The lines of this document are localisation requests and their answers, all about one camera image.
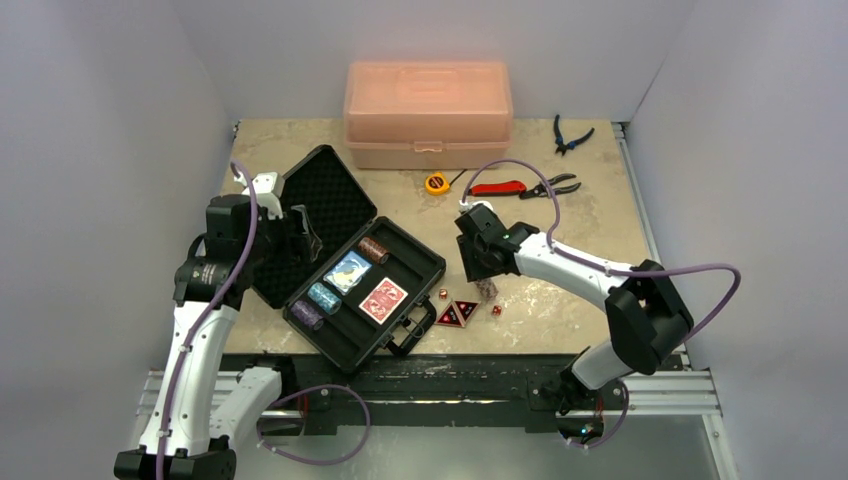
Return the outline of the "orange black poker chip roll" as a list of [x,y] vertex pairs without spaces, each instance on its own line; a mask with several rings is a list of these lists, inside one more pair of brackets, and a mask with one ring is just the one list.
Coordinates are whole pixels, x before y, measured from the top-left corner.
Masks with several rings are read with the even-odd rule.
[[372,262],[380,265],[384,264],[390,256],[390,252],[386,247],[368,236],[363,237],[358,242],[357,248]]

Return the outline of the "tan blue poker chip roll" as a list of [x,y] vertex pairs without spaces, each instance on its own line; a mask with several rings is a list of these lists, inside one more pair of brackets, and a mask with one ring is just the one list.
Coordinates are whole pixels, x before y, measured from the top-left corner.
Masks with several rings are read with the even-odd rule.
[[491,278],[475,280],[474,285],[486,302],[495,302],[499,296],[499,289]]

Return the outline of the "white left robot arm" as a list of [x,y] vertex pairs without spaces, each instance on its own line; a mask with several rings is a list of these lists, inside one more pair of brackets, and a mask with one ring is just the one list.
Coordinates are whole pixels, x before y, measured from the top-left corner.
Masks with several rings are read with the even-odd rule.
[[118,479],[231,479],[237,446],[270,405],[297,399],[287,363],[248,367],[213,404],[224,348],[258,267],[309,263],[322,247],[304,205],[284,207],[276,172],[234,176],[239,194],[212,198],[206,230],[174,275],[174,329],[162,384],[138,447],[117,454]]

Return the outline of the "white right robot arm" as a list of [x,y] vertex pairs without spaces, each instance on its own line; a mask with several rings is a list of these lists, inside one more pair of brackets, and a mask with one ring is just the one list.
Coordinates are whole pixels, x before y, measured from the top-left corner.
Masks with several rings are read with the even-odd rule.
[[526,223],[507,228],[485,202],[462,205],[455,223],[468,281],[526,276],[576,295],[605,314],[608,340],[573,359],[560,372],[558,385],[539,388],[540,396],[557,402],[562,414],[588,406],[614,380],[655,373],[694,328],[679,292],[654,261],[637,266],[608,262],[549,240]]

